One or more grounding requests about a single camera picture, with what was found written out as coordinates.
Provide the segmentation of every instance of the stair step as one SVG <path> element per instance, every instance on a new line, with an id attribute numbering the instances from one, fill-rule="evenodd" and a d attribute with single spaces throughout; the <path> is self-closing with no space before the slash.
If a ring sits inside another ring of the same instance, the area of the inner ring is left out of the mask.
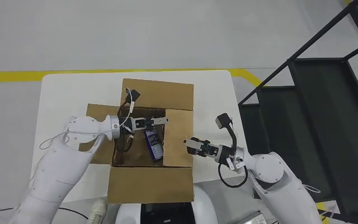
<path id="1" fill-rule="evenodd" d="M 303 112 L 343 214 L 358 214 L 358 82 L 342 58 L 289 64 Z"/>
<path id="2" fill-rule="evenodd" d="M 356 24 L 356 26 L 358 26 L 358 6 L 355 5 L 355 6 L 351 7 L 349 13 L 350 13 L 354 23 Z"/>
<path id="3" fill-rule="evenodd" d="M 270 153 L 260 105 L 245 104 L 239 107 L 239 111 L 248 152 L 252 155 Z"/>
<path id="4" fill-rule="evenodd" d="M 333 199 L 318 152 L 302 113 L 294 86 L 263 87 L 257 93 L 270 148 L 304 183 L 318 188 L 316 202 Z"/>

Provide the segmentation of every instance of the white sneaker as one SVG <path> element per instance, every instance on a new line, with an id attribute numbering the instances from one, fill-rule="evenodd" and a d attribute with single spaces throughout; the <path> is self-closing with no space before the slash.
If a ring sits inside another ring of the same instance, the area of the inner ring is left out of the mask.
<path id="1" fill-rule="evenodd" d="M 87 224 L 102 224 L 107 213 L 107 203 L 100 199 L 95 202 L 91 214 L 88 217 Z"/>

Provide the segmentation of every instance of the white table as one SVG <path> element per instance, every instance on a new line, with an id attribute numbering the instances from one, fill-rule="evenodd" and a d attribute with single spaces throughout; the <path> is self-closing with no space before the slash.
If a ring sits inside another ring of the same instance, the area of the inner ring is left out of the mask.
<path id="1" fill-rule="evenodd" d="M 123 78 L 194 84 L 194 136 L 230 146 L 230 135 L 215 124 L 218 115 L 228 113 L 233 118 L 238 145 L 246 147 L 228 71 L 51 74 L 42 81 L 31 174 L 45 153 L 39 149 L 39 144 L 60 133 L 71 115 L 84 116 L 87 104 L 120 104 Z M 107 196 L 109 171 L 109 165 L 90 164 L 64 201 Z M 238 176 L 225 168 L 222 168 L 222 175 L 224 178 Z M 210 158 L 194 156 L 193 178 L 194 183 L 219 179 L 218 164 Z"/>

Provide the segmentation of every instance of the cardboard box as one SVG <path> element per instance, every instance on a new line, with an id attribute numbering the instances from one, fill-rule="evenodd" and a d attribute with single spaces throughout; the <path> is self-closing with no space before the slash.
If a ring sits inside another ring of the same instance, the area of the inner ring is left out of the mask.
<path id="1" fill-rule="evenodd" d="M 128 152 L 118 152 L 114 142 L 106 140 L 94 156 L 94 164 L 110 164 L 109 203 L 170 203 L 194 200 L 192 156 L 183 144 L 192 136 L 194 86 L 181 83 L 123 79 L 121 104 L 125 88 L 137 90 L 132 117 L 162 117 L 165 125 L 163 160 L 153 162 L 142 132 L 136 132 Z M 89 104 L 87 116 L 103 121 L 116 115 L 118 106 Z M 125 145 L 126 137 L 119 139 Z M 88 151 L 93 143 L 81 144 Z"/>

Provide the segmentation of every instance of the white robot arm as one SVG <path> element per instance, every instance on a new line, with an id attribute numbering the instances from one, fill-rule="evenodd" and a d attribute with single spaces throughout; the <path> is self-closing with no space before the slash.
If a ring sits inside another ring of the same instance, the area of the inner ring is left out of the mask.
<path id="1" fill-rule="evenodd" d="M 127 93 L 130 100 L 123 105 L 130 103 L 130 109 L 126 118 L 108 115 L 103 122 L 98 122 L 88 116 L 73 116 L 66 122 L 63 132 L 51 139 L 49 148 L 37 165 L 31 188 L 11 217 L 10 224 L 52 223 L 62 201 L 81 179 L 105 138 L 117 139 L 121 133 L 132 134 L 133 131 L 151 129 L 168 122 L 166 118 L 129 117 L 139 94 L 135 90 L 128 90 Z M 96 141 L 89 151 L 81 152 L 69 147 L 67 138 L 78 143 Z"/>
<path id="2" fill-rule="evenodd" d="M 225 165 L 237 173 L 245 172 L 249 183 L 280 224 L 322 223 L 312 197 L 278 154 L 251 156 L 247 149 L 236 146 L 236 136 L 227 114 L 218 116 L 216 123 L 220 129 L 228 129 L 233 146 L 216 146 L 207 140 L 191 138 L 184 140 L 188 153 L 212 157 L 219 166 Z"/>

